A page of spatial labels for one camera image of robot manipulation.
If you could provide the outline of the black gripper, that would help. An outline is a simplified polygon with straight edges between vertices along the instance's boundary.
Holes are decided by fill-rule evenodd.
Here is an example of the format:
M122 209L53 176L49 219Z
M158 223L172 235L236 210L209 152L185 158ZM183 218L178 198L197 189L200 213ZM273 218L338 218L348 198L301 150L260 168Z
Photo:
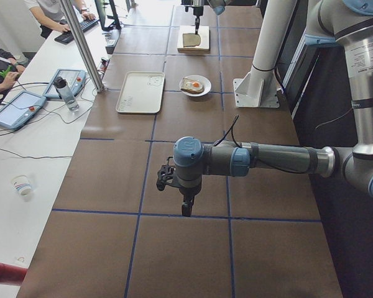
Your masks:
M200 28L200 16L203 15L204 11L204 0L192 0L191 6L193 8L193 15L195 17L195 34L198 34Z
M190 217L195 196L199 194L199 186L181 187L179 191L183 195L182 215L184 217Z

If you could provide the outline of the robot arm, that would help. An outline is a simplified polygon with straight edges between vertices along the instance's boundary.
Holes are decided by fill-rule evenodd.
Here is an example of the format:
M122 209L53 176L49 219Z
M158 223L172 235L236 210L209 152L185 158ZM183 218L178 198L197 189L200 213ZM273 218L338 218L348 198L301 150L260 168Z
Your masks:
M192 213L204 175L239 177L251 168L341 175L373 198L373 1L310 1L305 43L344 48L357 144L352 148L315 149L225 138L204 144L194 137L180 138L173 147L174 165L162 166L156 186L160 191L171 186L181 192L184 216Z
M222 14L225 7L229 5L231 0L207 0L208 5L212 8L215 14L218 16ZM195 34L198 34L200 28L200 17L203 15L205 5L204 0L192 0L190 6L193 8L193 15L195 16Z

